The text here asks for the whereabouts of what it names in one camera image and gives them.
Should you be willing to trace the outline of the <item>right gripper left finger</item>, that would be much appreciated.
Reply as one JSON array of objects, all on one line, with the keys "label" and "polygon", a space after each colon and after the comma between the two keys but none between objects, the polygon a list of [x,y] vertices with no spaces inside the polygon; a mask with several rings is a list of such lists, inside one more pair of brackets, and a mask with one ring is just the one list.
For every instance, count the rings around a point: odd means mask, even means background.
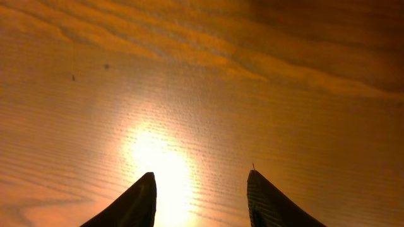
[{"label": "right gripper left finger", "polygon": [[155,175],[147,172],[81,227],[153,227],[156,206]]}]

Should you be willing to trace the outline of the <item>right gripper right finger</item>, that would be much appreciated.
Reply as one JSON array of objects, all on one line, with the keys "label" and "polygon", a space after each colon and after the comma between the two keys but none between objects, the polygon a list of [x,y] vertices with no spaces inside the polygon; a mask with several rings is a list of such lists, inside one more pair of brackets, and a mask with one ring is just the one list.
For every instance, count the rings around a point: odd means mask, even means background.
[{"label": "right gripper right finger", "polygon": [[247,179],[247,203],[251,227],[325,227],[256,170]]}]

